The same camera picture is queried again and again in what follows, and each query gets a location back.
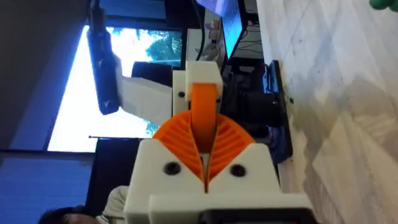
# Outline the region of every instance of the wall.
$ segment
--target wall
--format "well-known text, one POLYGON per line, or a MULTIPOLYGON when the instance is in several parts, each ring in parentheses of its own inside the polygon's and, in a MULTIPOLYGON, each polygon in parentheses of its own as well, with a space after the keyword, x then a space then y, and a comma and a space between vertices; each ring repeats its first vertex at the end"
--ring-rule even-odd
POLYGON ((35 127, 19 133, 22 139, 45 139, 65 89, 85 8, 82 0, 1 2, 0 148, 10 146, 22 119, 35 127), (34 93, 42 77, 46 91, 34 93), (24 117, 28 107, 43 102, 33 110, 34 119, 24 117))
POLYGON ((50 208, 84 205, 93 154, 0 152, 2 224, 36 224, 50 208))

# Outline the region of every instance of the window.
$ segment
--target window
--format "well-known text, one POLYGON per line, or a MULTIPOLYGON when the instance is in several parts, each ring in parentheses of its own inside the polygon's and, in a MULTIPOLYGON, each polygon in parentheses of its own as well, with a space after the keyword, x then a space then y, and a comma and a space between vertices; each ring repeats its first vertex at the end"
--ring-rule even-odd
MULTIPOLYGON (((49 151, 94 152, 96 138, 150 138, 158 125, 123 111, 102 115, 98 108, 85 26, 49 142, 49 151)), ((107 27, 123 75, 131 76, 135 61, 181 63, 181 33, 107 27)))

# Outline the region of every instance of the black stand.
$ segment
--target black stand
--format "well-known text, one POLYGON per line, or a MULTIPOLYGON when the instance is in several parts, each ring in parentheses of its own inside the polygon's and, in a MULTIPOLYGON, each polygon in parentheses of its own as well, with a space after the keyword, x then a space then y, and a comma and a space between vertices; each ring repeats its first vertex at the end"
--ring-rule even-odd
POLYGON ((293 154, 292 138, 290 136, 289 119, 287 117, 285 93, 282 85, 282 77, 280 75, 279 62, 273 60, 268 66, 267 74, 271 79, 271 90, 264 90, 265 93, 273 93, 277 95, 277 101, 280 105, 280 113, 282 116, 282 126, 271 128, 274 142, 269 146, 272 160, 275 164, 284 162, 293 154))

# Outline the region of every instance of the green object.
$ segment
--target green object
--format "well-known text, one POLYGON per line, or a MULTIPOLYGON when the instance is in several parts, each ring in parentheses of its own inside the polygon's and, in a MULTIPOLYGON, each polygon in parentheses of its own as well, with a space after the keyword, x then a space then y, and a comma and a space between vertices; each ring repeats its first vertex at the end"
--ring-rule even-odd
POLYGON ((369 0, 370 5, 377 10, 385 9, 396 2, 396 0, 369 0))
POLYGON ((392 5, 390 5, 390 9, 393 10, 394 12, 398 12, 398 1, 395 0, 392 5))

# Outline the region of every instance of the computer monitor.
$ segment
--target computer monitor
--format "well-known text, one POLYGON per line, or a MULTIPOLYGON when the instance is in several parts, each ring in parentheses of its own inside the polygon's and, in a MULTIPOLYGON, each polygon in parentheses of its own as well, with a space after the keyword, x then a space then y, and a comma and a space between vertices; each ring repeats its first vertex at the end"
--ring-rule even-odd
POLYGON ((227 59, 231 58, 246 30, 243 0, 197 0, 206 9, 221 17, 227 59))

